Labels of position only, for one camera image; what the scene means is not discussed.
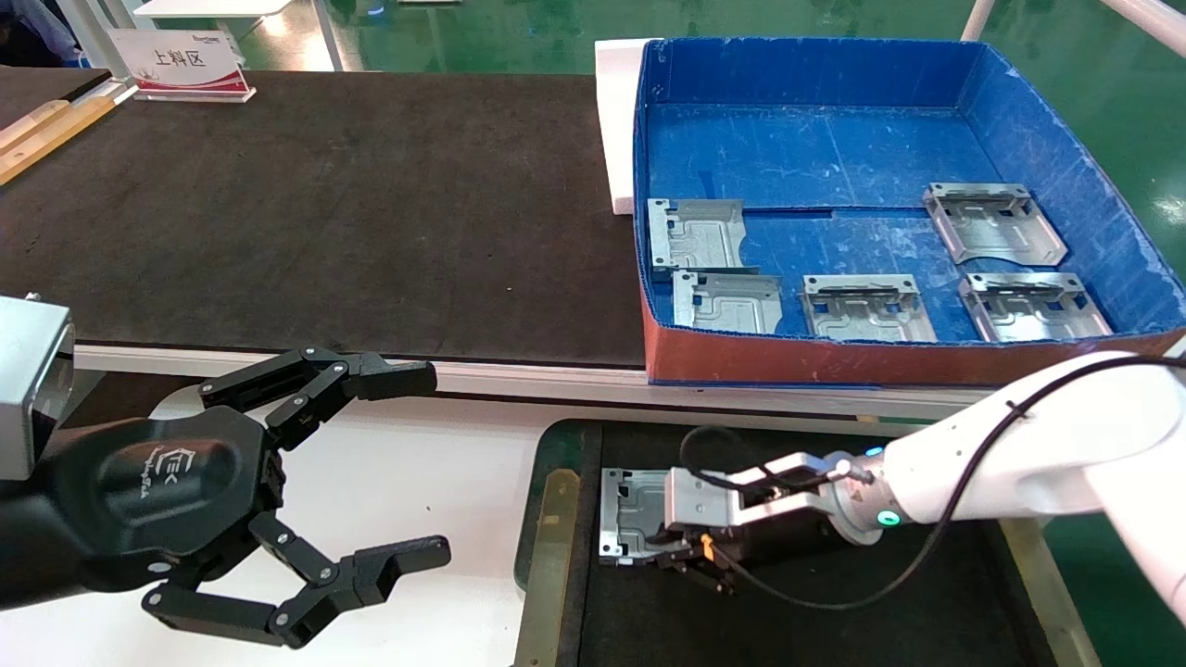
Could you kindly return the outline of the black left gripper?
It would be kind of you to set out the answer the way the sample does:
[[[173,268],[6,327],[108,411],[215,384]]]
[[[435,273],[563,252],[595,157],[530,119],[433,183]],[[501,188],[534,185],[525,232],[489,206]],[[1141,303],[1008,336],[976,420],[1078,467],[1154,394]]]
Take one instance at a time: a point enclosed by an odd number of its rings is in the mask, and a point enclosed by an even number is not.
[[[356,399],[435,390],[426,360],[393,364],[377,352],[300,347],[205,380],[199,395],[208,409],[196,415],[68,431],[51,455],[51,501],[78,550],[75,577],[87,591],[114,593],[180,570],[144,596],[144,611],[164,625],[304,648],[339,616],[389,601],[403,574],[448,565],[449,542],[432,535],[329,561],[270,512],[283,493],[272,447],[299,447]],[[243,414],[270,404],[278,406],[266,430]],[[253,548],[248,529],[302,579],[288,601],[199,591],[208,571],[225,573]]]

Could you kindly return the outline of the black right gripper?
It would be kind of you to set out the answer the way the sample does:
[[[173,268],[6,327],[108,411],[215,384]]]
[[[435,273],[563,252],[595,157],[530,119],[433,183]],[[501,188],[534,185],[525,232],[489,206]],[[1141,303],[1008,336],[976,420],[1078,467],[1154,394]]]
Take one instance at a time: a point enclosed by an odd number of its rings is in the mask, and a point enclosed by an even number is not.
[[[740,558],[746,566],[765,566],[849,548],[830,516],[818,510],[788,512],[738,529],[661,527],[648,536],[648,557],[658,558],[658,568],[682,574],[719,595],[737,593],[737,579],[728,567],[712,559],[720,553]]]

